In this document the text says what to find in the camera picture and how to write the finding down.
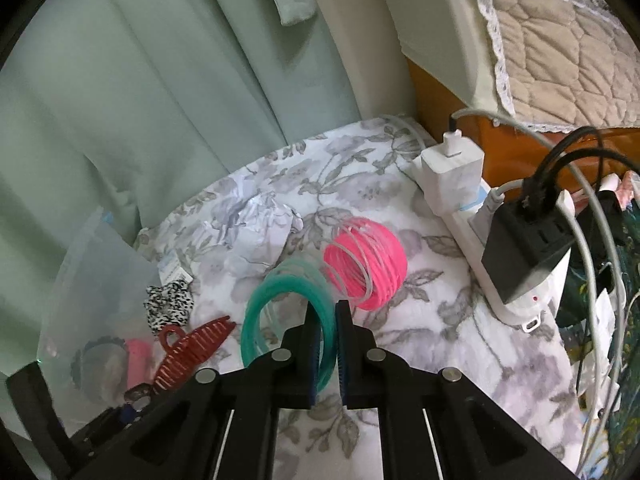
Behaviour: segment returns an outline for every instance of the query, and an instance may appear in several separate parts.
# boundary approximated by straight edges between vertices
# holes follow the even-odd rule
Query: curtain
[[[97,206],[132,242],[228,172],[359,118],[319,13],[283,27],[273,0],[47,0],[0,72],[0,372],[35,358]]]

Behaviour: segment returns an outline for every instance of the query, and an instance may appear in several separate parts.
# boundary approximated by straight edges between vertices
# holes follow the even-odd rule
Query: black and white scrunchie
[[[185,326],[193,310],[193,296],[189,283],[175,280],[163,286],[148,286],[149,295],[145,301],[146,322],[151,331],[158,335],[165,325]]]

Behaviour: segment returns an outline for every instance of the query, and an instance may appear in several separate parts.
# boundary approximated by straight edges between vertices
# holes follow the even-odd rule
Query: beige quilted cover
[[[519,120],[640,126],[640,53],[624,29],[564,0],[493,2]]]

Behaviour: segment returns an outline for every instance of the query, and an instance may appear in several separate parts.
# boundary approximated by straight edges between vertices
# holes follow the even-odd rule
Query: wooden furniture
[[[409,74],[415,86],[418,121],[436,139],[442,140],[447,130],[449,115],[466,105],[436,78],[407,59]],[[516,178],[529,176],[548,151],[535,139],[510,126],[494,126],[484,117],[464,117],[458,127],[465,136],[471,137],[484,150],[482,176],[491,186],[500,186]],[[640,128],[606,128],[600,131],[606,148],[624,153],[632,160],[640,160]],[[545,134],[558,142],[564,134]],[[595,137],[587,137],[571,149],[597,146]],[[598,159],[590,157],[577,162],[590,182],[594,182],[598,171]],[[604,174],[626,171],[623,164],[605,160]],[[565,169],[560,173],[561,187],[574,191],[578,184]]]

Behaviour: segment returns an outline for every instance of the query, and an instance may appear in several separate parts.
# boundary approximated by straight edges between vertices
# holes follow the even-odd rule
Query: transparent plastic bag
[[[38,345],[42,373],[68,434],[123,402],[127,343],[153,341],[143,302],[145,289],[160,283],[158,268],[103,216],[96,210],[66,252]]]

